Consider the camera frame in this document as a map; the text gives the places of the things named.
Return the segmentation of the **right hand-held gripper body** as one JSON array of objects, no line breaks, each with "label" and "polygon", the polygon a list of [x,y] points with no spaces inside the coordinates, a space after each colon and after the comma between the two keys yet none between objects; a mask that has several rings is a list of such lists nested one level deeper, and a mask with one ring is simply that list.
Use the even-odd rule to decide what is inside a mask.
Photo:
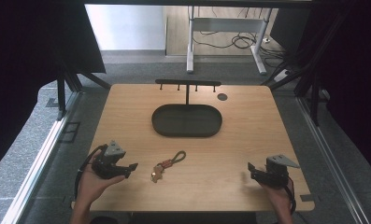
[{"label": "right hand-held gripper body", "polygon": [[261,176],[260,181],[271,188],[284,188],[288,185],[289,172],[288,167],[299,169],[300,166],[286,156],[279,154],[266,158],[265,170],[256,170],[251,172]]}]

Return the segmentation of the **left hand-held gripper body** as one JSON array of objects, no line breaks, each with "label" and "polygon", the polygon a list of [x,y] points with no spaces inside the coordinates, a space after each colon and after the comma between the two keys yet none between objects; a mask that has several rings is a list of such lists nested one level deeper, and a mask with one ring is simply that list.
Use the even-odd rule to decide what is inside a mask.
[{"label": "left hand-held gripper body", "polygon": [[104,145],[102,151],[92,163],[94,172],[103,179],[110,179],[129,172],[129,167],[118,166],[117,162],[125,155],[125,151],[115,142]]}]

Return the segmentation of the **green cord keychain brass clasp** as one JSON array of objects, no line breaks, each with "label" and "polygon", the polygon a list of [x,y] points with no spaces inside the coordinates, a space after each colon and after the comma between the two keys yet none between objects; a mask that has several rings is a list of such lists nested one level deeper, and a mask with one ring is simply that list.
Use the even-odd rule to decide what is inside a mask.
[{"label": "green cord keychain brass clasp", "polygon": [[150,180],[153,183],[157,183],[160,179],[163,178],[163,173],[165,169],[173,166],[175,163],[183,161],[185,158],[186,152],[184,150],[181,150],[172,159],[157,163],[152,169]]}]

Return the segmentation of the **black key rack with tray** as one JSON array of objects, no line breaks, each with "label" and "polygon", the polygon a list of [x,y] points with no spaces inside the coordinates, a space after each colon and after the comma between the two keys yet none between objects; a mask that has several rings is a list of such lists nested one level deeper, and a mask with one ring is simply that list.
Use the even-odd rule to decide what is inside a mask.
[{"label": "black key rack with tray", "polygon": [[190,103],[190,87],[211,86],[213,91],[221,85],[219,81],[156,79],[156,84],[183,85],[184,104],[166,104],[155,109],[151,116],[154,131],[168,137],[210,137],[218,133],[222,125],[221,112],[212,105],[193,105]]}]

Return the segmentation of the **person's right hand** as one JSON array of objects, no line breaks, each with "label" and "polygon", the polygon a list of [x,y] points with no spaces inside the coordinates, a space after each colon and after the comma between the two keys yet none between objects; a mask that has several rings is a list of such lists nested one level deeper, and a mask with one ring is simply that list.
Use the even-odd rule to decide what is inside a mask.
[{"label": "person's right hand", "polygon": [[291,200],[285,189],[274,189],[266,184],[261,187],[267,194],[267,198],[271,202],[275,213],[278,217],[289,217],[291,215]]}]

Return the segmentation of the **person's left hand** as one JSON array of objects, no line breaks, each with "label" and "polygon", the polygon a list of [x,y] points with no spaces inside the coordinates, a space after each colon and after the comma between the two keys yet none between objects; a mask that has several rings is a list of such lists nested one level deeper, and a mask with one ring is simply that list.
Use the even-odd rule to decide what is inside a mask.
[{"label": "person's left hand", "polygon": [[92,156],[81,175],[76,205],[91,205],[103,194],[105,189],[125,179],[124,175],[115,176],[110,179],[104,179],[98,176],[92,168],[92,164],[98,155],[99,152]]}]

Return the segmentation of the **black metal stand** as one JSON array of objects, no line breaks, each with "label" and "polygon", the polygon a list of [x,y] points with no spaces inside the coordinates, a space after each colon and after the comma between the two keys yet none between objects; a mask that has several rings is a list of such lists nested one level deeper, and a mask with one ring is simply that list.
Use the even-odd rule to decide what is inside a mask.
[{"label": "black metal stand", "polygon": [[62,120],[65,115],[67,114],[66,110],[66,100],[65,100],[65,86],[68,86],[71,91],[80,92],[82,90],[82,84],[78,78],[78,75],[82,75],[95,84],[103,87],[106,90],[111,88],[111,85],[105,82],[100,77],[97,77],[92,72],[79,70],[75,71],[74,69],[70,69],[66,66],[65,63],[62,63],[58,67],[58,74],[57,74],[57,100],[58,100],[58,120]]},{"label": "black metal stand", "polygon": [[272,81],[273,78],[284,69],[284,65],[289,63],[289,61],[284,61],[273,72],[271,77],[267,81],[263,82],[264,86],[268,87],[271,91],[274,91],[299,78],[299,82],[293,92],[296,97],[303,97],[308,91],[311,91],[309,116],[316,125],[319,125],[318,105],[320,91],[320,83],[316,68],[321,61],[324,52],[327,50],[330,42],[334,38],[336,31],[343,23],[345,18],[345,14],[338,12],[333,19],[327,21],[323,25],[323,27],[310,42],[310,45],[295,55],[295,57],[298,58],[307,58],[305,65],[302,66],[298,71],[287,75],[277,83],[270,84],[270,81]]}]

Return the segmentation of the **white power strip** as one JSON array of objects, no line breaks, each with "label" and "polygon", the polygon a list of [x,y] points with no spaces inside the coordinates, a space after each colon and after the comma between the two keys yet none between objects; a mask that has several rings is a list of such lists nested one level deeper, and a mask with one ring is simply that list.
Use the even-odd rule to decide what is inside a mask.
[{"label": "white power strip", "polygon": [[283,69],[281,72],[279,72],[275,77],[274,77],[274,80],[276,82],[279,82],[281,81],[283,78],[287,77],[288,75],[290,75],[292,72],[290,70],[287,70],[287,69]]}]

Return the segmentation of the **black curtain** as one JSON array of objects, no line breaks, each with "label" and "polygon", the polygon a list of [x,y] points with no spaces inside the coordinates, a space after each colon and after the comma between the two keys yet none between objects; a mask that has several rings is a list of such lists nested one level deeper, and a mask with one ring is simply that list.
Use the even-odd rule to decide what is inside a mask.
[{"label": "black curtain", "polygon": [[282,33],[301,43],[294,92],[327,90],[328,111],[371,166],[371,0],[314,2],[307,17],[280,20]]},{"label": "black curtain", "polygon": [[0,0],[0,161],[41,87],[66,72],[105,71],[82,0]]}]

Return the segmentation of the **aluminium frame rail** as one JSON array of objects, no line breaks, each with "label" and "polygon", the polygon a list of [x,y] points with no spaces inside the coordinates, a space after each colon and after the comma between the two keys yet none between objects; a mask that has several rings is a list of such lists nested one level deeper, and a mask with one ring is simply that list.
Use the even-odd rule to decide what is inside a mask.
[{"label": "aluminium frame rail", "polygon": [[330,173],[339,189],[339,192],[346,203],[351,216],[353,217],[355,224],[370,224],[370,221],[363,209],[363,206],[356,196],[352,186],[348,179],[344,176],[342,169],[340,168],[334,153],[332,152],[328,142],[323,135],[321,128],[315,123],[315,121],[309,115],[310,109],[307,106],[307,102],[299,97],[296,97],[296,101],[302,111],[302,114],[307,122],[312,135],[318,145],[319,151],[321,152]]},{"label": "aluminium frame rail", "polygon": [[43,173],[44,167],[50,157],[50,154],[57,144],[59,136],[63,132],[65,124],[68,122],[70,116],[72,115],[72,110],[78,97],[78,92],[73,92],[68,96],[68,100],[65,101],[64,106],[67,109],[67,112],[60,120],[55,120],[53,122],[41,149],[39,149],[29,172],[21,183],[21,186],[16,196],[13,198],[13,201],[8,208],[1,224],[17,224],[20,220],[21,215],[26,205],[28,204],[29,199],[31,198],[36,183]]}]

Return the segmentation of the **white metal desk frame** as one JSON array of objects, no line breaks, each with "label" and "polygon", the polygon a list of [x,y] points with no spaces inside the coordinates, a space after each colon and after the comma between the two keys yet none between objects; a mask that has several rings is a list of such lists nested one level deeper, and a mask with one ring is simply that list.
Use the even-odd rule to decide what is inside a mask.
[{"label": "white metal desk frame", "polygon": [[259,73],[265,75],[266,69],[259,51],[272,11],[272,8],[268,8],[261,19],[200,18],[194,16],[194,7],[190,7],[188,9],[189,37],[186,54],[186,71],[190,74],[193,72],[194,32],[252,33],[256,34],[256,43],[250,46],[251,55]]}]

